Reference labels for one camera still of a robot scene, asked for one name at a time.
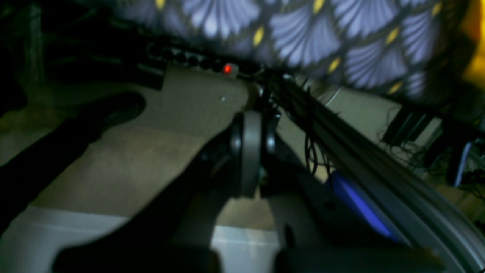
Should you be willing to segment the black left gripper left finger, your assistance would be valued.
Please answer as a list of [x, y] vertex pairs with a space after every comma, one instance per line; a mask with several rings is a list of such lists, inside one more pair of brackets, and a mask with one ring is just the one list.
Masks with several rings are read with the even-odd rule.
[[252, 198], [260, 179], [262, 115], [239, 113], [141, 212], [93, 242], [57, 254], [54, 273], [219, 273], [211, 250], [231, 198]]

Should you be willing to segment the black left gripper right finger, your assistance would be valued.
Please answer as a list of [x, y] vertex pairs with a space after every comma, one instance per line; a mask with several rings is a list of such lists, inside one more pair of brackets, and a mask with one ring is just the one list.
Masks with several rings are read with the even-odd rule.
[[262, 116], [261, 196], [270, 205], [281, 250], [276, 273], [441, 273], [432, 251], [378, 233], [317, 180]]

